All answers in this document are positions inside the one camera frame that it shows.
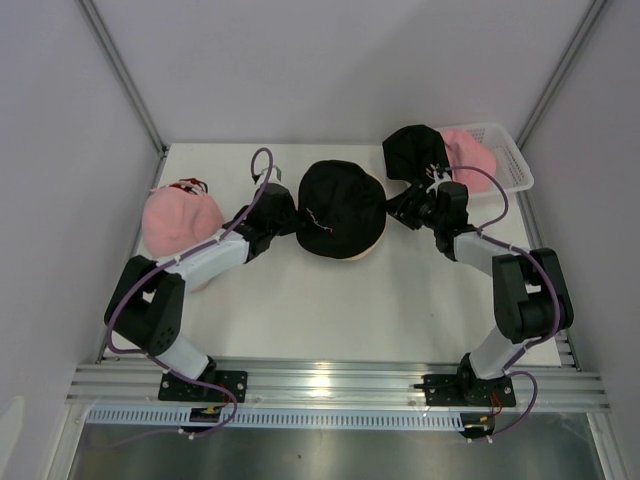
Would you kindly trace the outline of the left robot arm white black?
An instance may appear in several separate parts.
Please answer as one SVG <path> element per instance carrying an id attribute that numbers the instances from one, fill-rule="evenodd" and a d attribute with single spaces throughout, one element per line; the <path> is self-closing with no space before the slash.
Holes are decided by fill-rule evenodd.
<path id="1" fill-rule="evenodd" d="M 187 294 L 222 273 L 266 252 L 274 238 L 293 232 L 297 210 L 290 191 L 270 181 L 258 188 L 252 202 L 210 238 L 178 254 L 151 260 L 128 260 L 104 315 L 110 333 L 117 333 L 172 375 L 194 400 L 209 398 L 216 388 L 210 371 L 214 361 L 182 333 Z"/>

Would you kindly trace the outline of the red baseball cap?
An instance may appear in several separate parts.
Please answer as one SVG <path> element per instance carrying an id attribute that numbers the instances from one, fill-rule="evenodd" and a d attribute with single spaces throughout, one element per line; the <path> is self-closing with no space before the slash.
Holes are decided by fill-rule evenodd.
<path id="1" fill-rule="evenodd" d="M 209 192 L 208 184 L 197 178 L 180 179 L 172 183 L 171 187 L 179 188 L 188 192 L 195 191 L 197 194 L 207 194 Z"/>

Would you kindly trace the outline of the black bucket hat white stitching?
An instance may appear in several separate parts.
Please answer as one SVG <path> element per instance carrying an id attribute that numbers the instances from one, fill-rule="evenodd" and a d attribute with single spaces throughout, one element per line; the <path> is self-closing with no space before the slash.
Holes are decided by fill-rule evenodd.
<path id="1" fill-rule="evenodd" d="M 353 240 L 367 245 L 385 232 L 384 187 L 353 162 L 312 164 L 300 181 L 297 207 L 304 226 L 296 240 L 316 256 L 332 242 Z"/>

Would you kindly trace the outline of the pink baseball cap white logo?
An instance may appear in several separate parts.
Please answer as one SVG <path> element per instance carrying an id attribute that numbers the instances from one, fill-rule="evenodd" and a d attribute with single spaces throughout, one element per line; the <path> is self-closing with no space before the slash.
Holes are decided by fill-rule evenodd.
<path id="1" fill-rule="evenodd" d="M 216 234 L 225 220 L 209 194 L 171 184 L 151 190 L 142 214 L 142 243 L 153 258 L 177 254 Z"/>

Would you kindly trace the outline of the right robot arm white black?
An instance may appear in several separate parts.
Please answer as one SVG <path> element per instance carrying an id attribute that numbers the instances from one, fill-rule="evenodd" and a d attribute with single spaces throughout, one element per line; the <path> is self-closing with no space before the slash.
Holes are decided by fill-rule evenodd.
<path id="1" fill-rule="evenodd" d="M 420 383 L 428 404 L 439 400 L 482 405 L 510 388 L 509 370 L 573 321 L 573 310 L 557 254 L 524 250 L 487 235 L 468 220 L 465 185 L 414 182 L 388 200 L 387 212 L 404 226 L 432 230 L 437 250 L 492 280 L 495 327 L 460 361 L 455 374 Z"/>

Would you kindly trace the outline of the beige bucket hat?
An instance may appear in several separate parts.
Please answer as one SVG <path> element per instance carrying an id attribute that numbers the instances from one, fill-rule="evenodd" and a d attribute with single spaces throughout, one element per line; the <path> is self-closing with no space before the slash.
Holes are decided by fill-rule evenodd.
<path id="1" fill-rule="evenodd" d="M 353 240 L 332 242 L 321 249 L 319 256 L 343 262 L 358 261 L 372 253 L 381 243 L 382 239 L 383 235 L 367 245 L 363 242 Z"/>

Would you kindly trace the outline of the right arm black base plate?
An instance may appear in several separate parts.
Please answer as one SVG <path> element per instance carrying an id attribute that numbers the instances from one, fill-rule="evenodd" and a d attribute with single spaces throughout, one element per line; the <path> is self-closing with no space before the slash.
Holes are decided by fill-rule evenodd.
<path id="1" fill-rule="evenodd" d="M 483 380 L 466 374 L 426 374 L 413 388 L 424 393 L 427 406 L 516 406 L 513 383 L 505 376 Z"/>

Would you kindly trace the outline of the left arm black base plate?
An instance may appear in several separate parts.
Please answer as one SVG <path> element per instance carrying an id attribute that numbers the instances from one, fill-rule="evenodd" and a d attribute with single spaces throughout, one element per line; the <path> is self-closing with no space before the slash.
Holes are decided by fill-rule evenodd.
<path id="1" fill-rule="evenodd" d="M 225 403 L 232 402 L 233 395 L 238 403 L 245 401 L 249 375 L 240 370 L 212 370 L 197 380 L 187 381 L 174 373 L 162 375 L 158 399 L 165 402 Z"/>

